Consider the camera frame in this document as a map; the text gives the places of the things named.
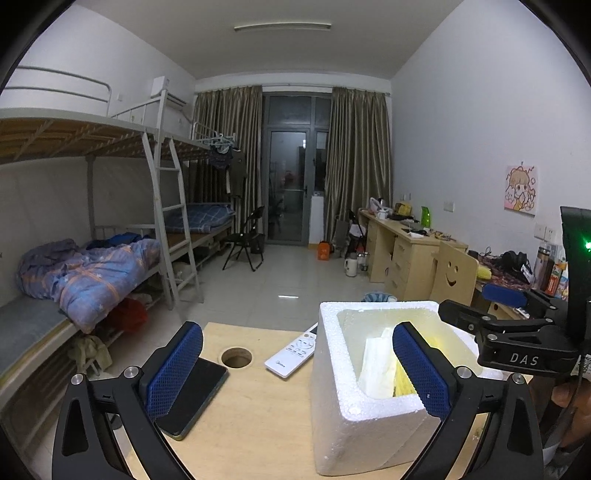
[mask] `styrofoam box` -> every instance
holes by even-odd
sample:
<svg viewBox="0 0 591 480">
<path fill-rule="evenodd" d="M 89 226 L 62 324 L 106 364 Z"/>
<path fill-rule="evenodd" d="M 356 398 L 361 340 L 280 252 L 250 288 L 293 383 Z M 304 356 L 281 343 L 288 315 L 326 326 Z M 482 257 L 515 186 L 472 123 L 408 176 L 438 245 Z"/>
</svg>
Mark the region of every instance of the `styrofoam box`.
<svg viewBox="0 0 591 480">
<path fill-rule="evenodd" d="M 414 461 L 439 425 L 418 395 L 377 400 L 357 384 L 365 339 L 385 327 L 411 322 L 456 367 L 479 377 L 503 379 L 502 372 L 476 362 L 474 337 L 443 323 L 432 301 L 396 303 L 328 302 L 320 305 L 311 378 L 311 415 L 316 471 L 350 475 Z"/>
</svg>

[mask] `person's finger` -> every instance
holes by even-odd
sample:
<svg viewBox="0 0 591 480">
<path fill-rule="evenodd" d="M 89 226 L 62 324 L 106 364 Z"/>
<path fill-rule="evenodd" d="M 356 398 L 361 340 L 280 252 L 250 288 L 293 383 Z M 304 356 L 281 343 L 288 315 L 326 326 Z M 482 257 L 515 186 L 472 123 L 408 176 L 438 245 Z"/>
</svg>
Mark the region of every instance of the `person's finger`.
<svg viewBox="0 0 591 480">
<path fill-rule="evenodd" d="M 576 380 L 554 387 L 552 401 L 559 407 L 566 408 L 576 388 Z M 573 421 L 560 446 L 568 446 L 591 433 L 591 383 L 584 380 L 574 399 L 576 407 Z"/>
</svg>

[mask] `bed ladder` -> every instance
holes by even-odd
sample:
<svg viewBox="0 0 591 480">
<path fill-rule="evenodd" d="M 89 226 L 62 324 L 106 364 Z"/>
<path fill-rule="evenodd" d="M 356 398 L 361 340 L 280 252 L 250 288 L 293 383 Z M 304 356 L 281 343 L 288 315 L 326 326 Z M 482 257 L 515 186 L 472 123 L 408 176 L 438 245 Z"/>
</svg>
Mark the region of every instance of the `bed ladder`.
<svg viewBox="0 0 591 480">
<path fill-rule="evenodd" d="M 179 291 L 185 288 L 191 280 L 195 282 L 195 291 L 197 293 L 197 301 L 199 303 L 203 303 L 203 292 L 201 291 L 201 286 L 199 285 L 199 277 L 197 275 L 197 265 L 195 263 L 195 256 L 193 254 L 193 244 L 191 242 L 191 232 L 189 230 L 189 217 L 187 216 L 187 202 L 185 200 L 185 192 L 184 192 L 184 182 L 183 182 L 183 172 L 181 170 L 181 164 L 178 160 L 177 150 L 174 146 L 174 141 L 172 138 L 168 139 L 168 148 L 170 149 L 170 154 L 173 158 L 174 167 L 161 167 L 160 166 L 160 151 L 162 148 L 162 143 L 156 139 L 154 152 L 152 153 L 152 149 L 150 147 L 150 141 L 148 139 L 148 134 L 143 133 L 142 141 L 144 143 L 144 151 L 146 155 L 146 159 L 148 160 L 148 165 L 150 167 L 150 175 L 152 177 L 152 187 L 154 189 L 154 223 L 155 223 L 155 230 L 156 230 L 156 239 L 160 242 L 160 275 L 162 276 L 165 281 L 163 281 L 164 287 L 164 295 L 166 298 L 166 302 L 170 309 L 173 307 L 177 307 L 180 302 L 180 295 Z M 175 171 L 177 173 L 178 179 L 178 196 L 180 203 L 177 205 L 171 206 L 162 206 L 162 194 L 160 188 L 160 173 L 162 171 Z M 173 245 L 170 247 L 168 245 L 168 238 L 166 236 L 166 227 L 164 224 L 164 212 L 169 212 L 172 210 L 181 210 L 183 215 L 183 230 L 185 235 L 185 240 Z M 191 265 L 191 273 L 189 276 L 183 280 L 178 280 L 174 275 L 173 270 L 173 263 L 171 260 L 170 255 L 181 248 L 188 248 L 188 255 L 189 255 L 189 262 Z M 170 291 L 173 292 L 173 298 L 170 298 Z"/>
</svg>

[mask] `remote control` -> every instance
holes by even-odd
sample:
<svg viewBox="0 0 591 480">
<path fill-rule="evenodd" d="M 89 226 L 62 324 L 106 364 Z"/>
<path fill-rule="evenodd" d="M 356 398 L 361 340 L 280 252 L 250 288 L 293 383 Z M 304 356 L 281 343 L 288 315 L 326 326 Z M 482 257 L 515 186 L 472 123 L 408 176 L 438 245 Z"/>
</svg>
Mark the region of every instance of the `remote control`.
<svg viewBox="0 0 591 480">
<path fill-rule="evenodd" d="M 265 366 L 281 378 L 289 377 L 314 355 L 317 328 L 318 324 L 315 323 L 283 350 L 280 350 L 267 360 Z"/>
</svg>

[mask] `cartoon drawing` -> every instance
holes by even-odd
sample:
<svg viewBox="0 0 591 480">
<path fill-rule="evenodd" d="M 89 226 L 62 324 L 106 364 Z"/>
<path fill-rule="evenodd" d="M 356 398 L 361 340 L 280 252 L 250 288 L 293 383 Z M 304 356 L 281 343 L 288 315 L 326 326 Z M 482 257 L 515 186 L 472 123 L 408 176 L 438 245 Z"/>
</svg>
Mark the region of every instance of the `cartoon drawing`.
<svg viewBox="0 0 591 480">
<path fill-rule="evenodd" d="M 521 165 L 507 167 L 505 208 L 535 215 L 537 208 L 537 169 Z"/>
</svg>

